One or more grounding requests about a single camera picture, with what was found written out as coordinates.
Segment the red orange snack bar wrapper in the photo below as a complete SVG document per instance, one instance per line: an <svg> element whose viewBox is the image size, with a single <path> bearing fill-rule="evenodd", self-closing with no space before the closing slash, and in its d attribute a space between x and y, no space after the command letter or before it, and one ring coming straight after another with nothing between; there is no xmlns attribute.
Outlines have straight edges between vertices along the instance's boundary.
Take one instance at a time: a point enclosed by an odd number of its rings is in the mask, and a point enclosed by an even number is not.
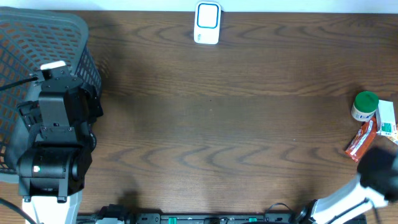
<svg viewBox="0 0 398 224"><path fill-rule="evenodd" d="M360 127L357 134L345 150L345 154L355 162L359 162L376 137L376 132L377 121L375 117L372 117Z"/></svg>

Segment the green lid jar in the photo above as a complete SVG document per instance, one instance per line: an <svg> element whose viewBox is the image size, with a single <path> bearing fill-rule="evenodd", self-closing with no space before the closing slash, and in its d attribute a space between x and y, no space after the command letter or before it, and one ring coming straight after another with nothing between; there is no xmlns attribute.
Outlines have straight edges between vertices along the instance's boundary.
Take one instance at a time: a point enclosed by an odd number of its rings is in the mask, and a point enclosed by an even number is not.
<svg viewBox="0 0 398 224"><path fill-rule="evenodd" d="M354 99L351 108L352 117L360 122L369 121L375 114L379 104L379 97L371 91L362 91Z"/></svg>

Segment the white green medicine box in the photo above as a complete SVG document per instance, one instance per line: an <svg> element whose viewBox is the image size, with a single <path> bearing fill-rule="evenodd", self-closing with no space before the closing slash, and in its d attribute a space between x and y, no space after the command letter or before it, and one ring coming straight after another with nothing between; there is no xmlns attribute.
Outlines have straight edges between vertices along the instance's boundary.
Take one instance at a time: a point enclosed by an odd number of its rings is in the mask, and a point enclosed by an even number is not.
<svg viewBox="0 0 398 224"><path fill-rule="evenodd" d="M376 110L377 134L393 137L397 133L394 104L391 101L379 100Z"/></svg>

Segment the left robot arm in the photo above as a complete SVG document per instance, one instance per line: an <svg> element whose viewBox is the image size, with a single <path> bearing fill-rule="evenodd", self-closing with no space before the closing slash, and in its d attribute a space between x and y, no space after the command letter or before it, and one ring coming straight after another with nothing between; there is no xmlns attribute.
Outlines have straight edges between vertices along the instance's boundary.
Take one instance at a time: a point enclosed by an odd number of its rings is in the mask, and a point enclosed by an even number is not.
<svg viewBox="0 0 398 224"><path fill-rule="evenodd" d="M75 223L103 109L95 87L66 67L41 72L38 99L18 106L29 133L16 166L22 211L29 223Z"/></svg>

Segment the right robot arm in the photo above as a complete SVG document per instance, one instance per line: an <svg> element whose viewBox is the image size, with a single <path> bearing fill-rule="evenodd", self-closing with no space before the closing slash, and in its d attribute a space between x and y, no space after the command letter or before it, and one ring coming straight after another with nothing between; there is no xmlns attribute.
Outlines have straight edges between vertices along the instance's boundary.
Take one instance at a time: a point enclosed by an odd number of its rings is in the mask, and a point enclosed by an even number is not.
<svg viewBox="0 0 398 224"><path fill-rule="evenodd" d="M397 202L397 154L373 147L361 158L355 177L333 194L316 199L295 223L346 223L370 209Z"/></svg>

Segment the white barcode scanner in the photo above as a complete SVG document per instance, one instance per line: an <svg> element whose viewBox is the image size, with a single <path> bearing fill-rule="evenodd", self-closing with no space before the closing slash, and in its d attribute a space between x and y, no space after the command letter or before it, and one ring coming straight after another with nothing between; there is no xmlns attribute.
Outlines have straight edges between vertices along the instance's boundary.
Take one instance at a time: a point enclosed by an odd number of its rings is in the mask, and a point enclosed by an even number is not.
<svg viewBox="0 0 398 224"><path fill-rule="evenodd" d="M217 44L220 36L220 22L221 6L217 2L199 2L195 8L194 41L198 44Z"/></svg>

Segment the grey plastic mesh basket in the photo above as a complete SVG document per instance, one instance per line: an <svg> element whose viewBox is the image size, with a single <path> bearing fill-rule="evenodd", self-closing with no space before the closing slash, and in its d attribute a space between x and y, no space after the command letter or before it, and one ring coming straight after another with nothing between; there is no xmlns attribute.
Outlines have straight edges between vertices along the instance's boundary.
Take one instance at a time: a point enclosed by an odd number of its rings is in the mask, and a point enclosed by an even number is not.
<svg viewBox="0 0 398 224"><path fill-rule="evenodd" d="M40 66L64 61L69 74L79 77L102 92L101 76L88 50L86 22L69 13L34 9L1 8L1 85L30 78ZM17 106L35 101L41 90L28 82L1 92L1 182L16 184L14 170L18 145L28 132Z"/></svg>

